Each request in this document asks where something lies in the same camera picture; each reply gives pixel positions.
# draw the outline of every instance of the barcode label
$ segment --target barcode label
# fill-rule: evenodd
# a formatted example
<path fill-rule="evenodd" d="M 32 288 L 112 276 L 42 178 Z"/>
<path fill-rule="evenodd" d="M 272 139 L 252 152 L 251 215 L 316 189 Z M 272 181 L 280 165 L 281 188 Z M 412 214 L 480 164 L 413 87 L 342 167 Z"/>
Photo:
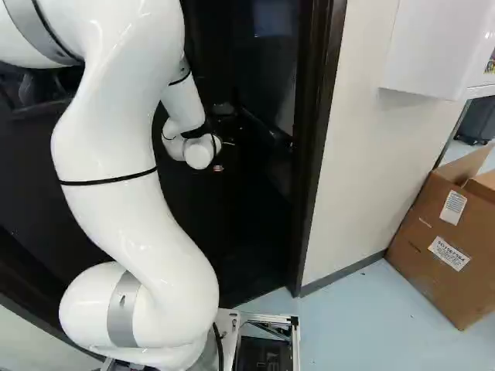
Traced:
<path fill-rule="evenodd" d="M 440 260 L 447 263 L 458 272 L 471 260 L 470 257 L 467 257 L 454 247 L 450 246 L 441 237 L 436 237 L 433 243 L 429 246 L 428 250 L 433 252 L 434 255 L 440 258 Z"/>
<path fill-rule="evenodd" d="M 456 226 L 461 219 L 466 203 L 466 197 L 456 191 L 450 191 L 440 213 L 440 219 Z"/>

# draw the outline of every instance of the door frame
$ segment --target door frame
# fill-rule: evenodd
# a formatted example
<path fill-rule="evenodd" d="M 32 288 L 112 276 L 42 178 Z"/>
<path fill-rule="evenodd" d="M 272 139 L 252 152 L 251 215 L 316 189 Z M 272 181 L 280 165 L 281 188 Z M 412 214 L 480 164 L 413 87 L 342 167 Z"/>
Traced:
<path fill-rule="evenodd" d="M 323 161 L 347 0 L 299 2 L 288 289 L 298 297 Z"/>

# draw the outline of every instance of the black cable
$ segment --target black cable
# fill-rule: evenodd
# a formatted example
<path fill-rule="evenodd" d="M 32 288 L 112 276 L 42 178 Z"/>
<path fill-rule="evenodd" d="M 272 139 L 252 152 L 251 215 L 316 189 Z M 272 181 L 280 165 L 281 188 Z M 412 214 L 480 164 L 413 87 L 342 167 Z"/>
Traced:
<path fill-rule="evenodd" d="M 222 346 L 222 338 L 215 322 L 213 323 L 213 332 L 215 332 L 215 340 L 217 340 L 218 371 L 224 371 L 224 347 Z"/>

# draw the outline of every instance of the beige wall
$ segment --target beige wall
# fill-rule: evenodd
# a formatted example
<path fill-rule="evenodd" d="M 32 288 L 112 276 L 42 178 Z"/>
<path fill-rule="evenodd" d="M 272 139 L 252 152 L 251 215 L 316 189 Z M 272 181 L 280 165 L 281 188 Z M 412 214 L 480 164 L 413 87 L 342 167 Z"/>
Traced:
<path fill-rule="evenodd" d="M 0 369 L 91 371 L 101 362 L 54 338 L 0 305 Z"/>
<path fill-rule="evenodd" d="M 399 0 L 348 0 L 308 284 L 385 249 L 464 102 L 378 89 Z"/>

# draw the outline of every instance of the robotic arm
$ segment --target robotic arm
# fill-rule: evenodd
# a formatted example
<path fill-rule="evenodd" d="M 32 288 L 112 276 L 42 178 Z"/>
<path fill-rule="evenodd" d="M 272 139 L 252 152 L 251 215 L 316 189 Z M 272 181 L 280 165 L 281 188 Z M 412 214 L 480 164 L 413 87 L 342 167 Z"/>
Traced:
<path fill-rule="evenodd" d="M 3 0 L 0 32 L 5 62 L 85 62 L 53 132 L 52 156 L 76 221 L 116 261 L 68 287 L 64 331 L 104 356 L 190 367 L 217 314 L 218 283 L 163 199 L 151 141 L 157 104 L 169 112 L 163 141 L 174 159 L 204 168 L 220 142 L 181 135 L 205 116 L 183 58 L 179 0 Z"/>

